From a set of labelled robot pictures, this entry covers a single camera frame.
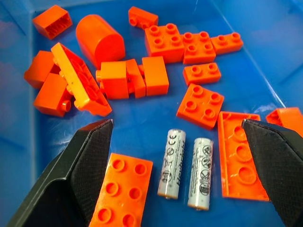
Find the blue surface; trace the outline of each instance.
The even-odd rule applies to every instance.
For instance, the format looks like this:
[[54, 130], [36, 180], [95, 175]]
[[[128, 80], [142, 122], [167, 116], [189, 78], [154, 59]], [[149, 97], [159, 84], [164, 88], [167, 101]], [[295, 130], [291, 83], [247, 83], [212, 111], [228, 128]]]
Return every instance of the blue surface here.
[[[74, 25], [53, 41], [37, 33], [31, 19], [53, 4], [64, 6]], [[222, 110], [260, 114], [276, 107], [303, 110], [303, 3], [299, 0], [0, 0], [0, 226], [18, 208], [45, 166], [75, 131], [100, 119], [72, 108], [63, 119], [40, 114], [37, 94], [23, 73], [39, 50], [60, 41], [80, 57], [75, 27], [88, 14], [99, 14], [125, 39], [126, 59], [147, 55], [144, 33], [128, 25], [127, 11], [138, 6], [159, 15], [160, 25], [175, 23], [180, 32], [205, 30], [210, 36], [237, 31], [244, 48], [216, 58], [222, 79], [207, 89], [225, 96]], [[87, 59], [92, 74], [95, 72]], [[283, 226], [271, 203], [223, 199], [217, 130], [204, 130], [175, 117], [187, 86], [182, 64], [169, 64], [167, 96], [110, 101], [114, 118], [110, 151], [154, 162], [143, 227], [153, 226]], [[177, 201], [157, 196], [167, 131], [187, 133]], [[215, 141], [209, 212], [187, 207], [194, 139]]]

